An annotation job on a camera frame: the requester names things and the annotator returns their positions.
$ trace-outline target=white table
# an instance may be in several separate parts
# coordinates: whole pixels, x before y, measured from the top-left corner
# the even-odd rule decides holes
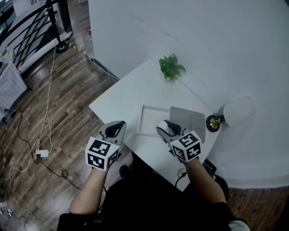
[[[168,151],[161,138],[136,136],[139,114],[142,105],[168,109],[171,106],[201,112],[208,117],[212,112],[179,81],[164,83],[159,77],[160,67],[148,60],[119,82],[114,84],[92,104],[91,110],[104,122],[124,120],[127,123],[124,144],[136,153],[145,163],[162,177],[175,185],[179,169],[184,168],[176,157]],[[199,156],[203,162],[213,147],[219,132],[211,133],[206,129],[205,143]],[[177,187],[183,191],[189,184],[185,176]]]

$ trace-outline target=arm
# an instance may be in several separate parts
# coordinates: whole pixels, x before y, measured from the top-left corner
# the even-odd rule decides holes
[[[220,185],[210,177],[198,159],[186,163],[185,166],[191,185],[206,202],[227,203]]]
[[[103,186],[107,172],[92,169],[88,179],[70,205],[70,213],[93,214],[96,213],[103,193]]]

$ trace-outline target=tray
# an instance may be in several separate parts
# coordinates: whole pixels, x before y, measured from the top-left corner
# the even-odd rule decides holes
[[[169,109],[143,105],[139,110],[136,135],[161,138],[156,128],[161,121],[168,120],[169,117]]]

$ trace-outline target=lamp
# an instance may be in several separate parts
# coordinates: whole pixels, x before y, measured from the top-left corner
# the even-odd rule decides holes
[[[206,126],[210,132],[216,132],[220,124],[227,122],[231,127],[236,127],[255,114],[255,105],[250,97],[242,97],[224,106],[224,114],[210,115],[206,119]]]

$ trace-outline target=electrical outlet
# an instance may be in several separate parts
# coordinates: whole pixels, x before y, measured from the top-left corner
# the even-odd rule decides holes
[[[48,150],[38,150],[37,154],[40,155],[40,157],[48,157]]]

